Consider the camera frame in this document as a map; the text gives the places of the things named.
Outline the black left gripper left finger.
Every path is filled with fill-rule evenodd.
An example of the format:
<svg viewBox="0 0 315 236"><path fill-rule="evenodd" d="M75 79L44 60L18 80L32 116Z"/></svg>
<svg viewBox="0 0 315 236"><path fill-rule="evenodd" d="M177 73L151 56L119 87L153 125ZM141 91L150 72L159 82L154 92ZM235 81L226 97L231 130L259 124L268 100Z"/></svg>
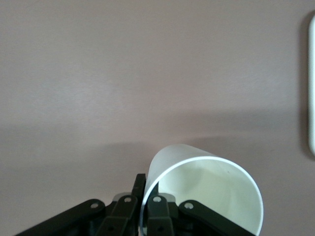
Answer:
<svg viewBox="0 0 315 236"><path fill-rule="evenodd" d="M136 236L146 175L137 174L130 193L114 197L110 205L98 199L80 203L19 236Z"/></svg>

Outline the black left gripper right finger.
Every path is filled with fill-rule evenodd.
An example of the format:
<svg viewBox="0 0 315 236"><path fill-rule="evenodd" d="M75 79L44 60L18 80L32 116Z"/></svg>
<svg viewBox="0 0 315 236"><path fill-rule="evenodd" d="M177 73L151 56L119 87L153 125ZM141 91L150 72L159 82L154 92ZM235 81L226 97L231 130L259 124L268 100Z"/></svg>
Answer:
<svg viewBox="0 0 315 236"><path fill-rule="evenodd" d="M148 236L252 236L237 225L195 200L179 205L161 195L146 203Z"/></svg>

